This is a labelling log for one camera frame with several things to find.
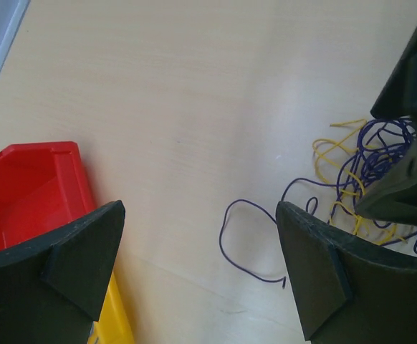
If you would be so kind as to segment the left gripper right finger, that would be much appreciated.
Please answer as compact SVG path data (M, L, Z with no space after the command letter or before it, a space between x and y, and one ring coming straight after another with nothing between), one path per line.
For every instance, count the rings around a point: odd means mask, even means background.
M417 343L417 257L281 201L277 228L300 324L311 343Z

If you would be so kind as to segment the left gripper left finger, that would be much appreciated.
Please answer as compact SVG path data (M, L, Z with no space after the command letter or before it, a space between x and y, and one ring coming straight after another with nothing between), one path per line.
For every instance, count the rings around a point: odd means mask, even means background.
M112 201L0 251L0 343L87 343L125 223Z

